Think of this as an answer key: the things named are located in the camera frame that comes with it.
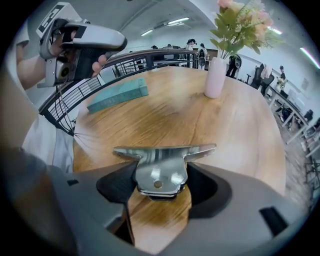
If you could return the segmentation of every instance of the black fisheye border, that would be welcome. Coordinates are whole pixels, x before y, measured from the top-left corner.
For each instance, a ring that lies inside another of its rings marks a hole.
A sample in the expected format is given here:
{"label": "black fisheye border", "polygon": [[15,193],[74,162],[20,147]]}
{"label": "black fisheye border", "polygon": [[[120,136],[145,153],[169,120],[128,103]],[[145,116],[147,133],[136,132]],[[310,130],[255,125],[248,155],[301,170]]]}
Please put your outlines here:
{"label": "black fisheye border", "polygon": [[[319,8],[316,3],[307,1],[292,0],[265,0],[276,1],[284,3],[300,20],[310,37],[314,41],[318,51],[320,46],[320,37],[318,37],[317,19],[319,17]],[[1,28],[1,47],[0,47],[0,60],[3,57],[13,40],[16,32],[28,18],[28,16],[36,10],[42,3],[42,0],[30,1],[7,1],[3,5],[2,16],[0,17]],[[32,253],[33,255],[65,255],[61,251],[47,244],[44,240],[37,237],[34,232],[20,218],[12,205],[9,203],[7,196],[3,190],[0,189],[1,199],[1,232],[2,240],[1,250],[8,251],[10,254],[14,253]],[[308,216],[302,228],[295,234],[284,247],[276,253],[276,255],[289,255],[290,253],[297,253],[303,251],[306,255],[317,251],[319,243],[320,231],[320,203],[315,205],[313,211]]]}

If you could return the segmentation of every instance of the teal box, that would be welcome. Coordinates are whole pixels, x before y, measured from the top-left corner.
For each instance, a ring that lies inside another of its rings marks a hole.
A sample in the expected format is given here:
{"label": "teal box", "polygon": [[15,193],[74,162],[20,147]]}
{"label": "teal box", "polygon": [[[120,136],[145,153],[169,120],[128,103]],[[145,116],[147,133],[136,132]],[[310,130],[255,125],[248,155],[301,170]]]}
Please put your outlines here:
{"label": "teal box", "polygon": [[103,89],[91,101],[87,109],[90,113],[103,110],[121,102],[147,96],[148,88],[144,78],[137,78]]}

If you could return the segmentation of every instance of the white sleeve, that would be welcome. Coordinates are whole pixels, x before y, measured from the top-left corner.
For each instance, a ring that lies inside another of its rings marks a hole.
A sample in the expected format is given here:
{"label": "white sleeve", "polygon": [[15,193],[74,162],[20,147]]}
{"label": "white sleeve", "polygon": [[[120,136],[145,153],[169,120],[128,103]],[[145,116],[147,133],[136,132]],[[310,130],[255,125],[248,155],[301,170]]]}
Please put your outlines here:
{"label": "white sleeve", "polygon": [[20,27],[19,31],[16,33],[14,43],[16,45],[22,44],[23,46],[26,46],[28,42],[28,21],[26,20],[24,24]]}

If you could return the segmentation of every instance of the hand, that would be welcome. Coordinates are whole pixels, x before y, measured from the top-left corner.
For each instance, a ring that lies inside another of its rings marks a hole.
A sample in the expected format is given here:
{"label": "hand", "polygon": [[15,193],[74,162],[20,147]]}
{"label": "hand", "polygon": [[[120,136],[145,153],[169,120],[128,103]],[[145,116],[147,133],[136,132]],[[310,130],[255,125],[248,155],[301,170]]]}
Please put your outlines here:
{"label": "hand", "polygon": [[[71,33],[71,39],[74,39],[75,35],[76,35],[77,31],[73,31]],[[60,45],[62,44],[62,39],[63,36],[59,36],[51,45],[49,51],[52,55],[54,56],[59,56],[59,54],[62,53],[62,49],[60,47]],[[107,57],[103,54],[98,58],[98,61],[94,62],[92,64],[92,70],[93,70],[93,74],[92,77],[97,76],[100,71],[102,70],[102,67],[107,63]]]}

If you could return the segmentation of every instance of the desk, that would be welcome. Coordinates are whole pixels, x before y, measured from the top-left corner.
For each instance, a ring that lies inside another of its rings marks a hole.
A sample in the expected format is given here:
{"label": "desk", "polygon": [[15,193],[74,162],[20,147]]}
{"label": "desk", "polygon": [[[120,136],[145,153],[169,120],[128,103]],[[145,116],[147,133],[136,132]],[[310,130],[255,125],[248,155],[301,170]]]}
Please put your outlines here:
{"label": "desk", "polygon": [[[226,77],[219,99],[204,96],[207,71],[167,66],[136,74],[149,95],[89,114],[79,106],[74,171],[123,163],[116,146],[154,147],[216,143],[197,163],[255,177],[284,195],[285,155],[276,120],[256,89]],[[189,189],[173,202],[156,202],[134,191],[128,202],[135,246],[158,253],[187,225]]]}
{"label": "desk", "polygon": [[292,113],[289,115],[289,117],[283,122],[282,124],[282,128],[286,126],[286,124],[289,122],[289,120],[291,120],[291,118],[294,115],[297,115],[301,122],[303,122],[303,126],[286,142],[286,144],[291,143],[296,137],[299,136],[299,134],[301,134],[304,130],[306,130],[308,128],[308,123],[305,120],[304,116],[300,113],[300,111],[296,108],[296,106],[294,106],[290,101],[288,101],[285,97],[283,97],[280,92],[274,88],[272,88],[270,85],[268,86],[268,88],[272,91],[272,100],[269,104],[269,107],[271,108],[273,106],[273,104],[275,103],[276,100],[281,99],[285,102],[285,104],[287,104],[290,109],[292,109]]}

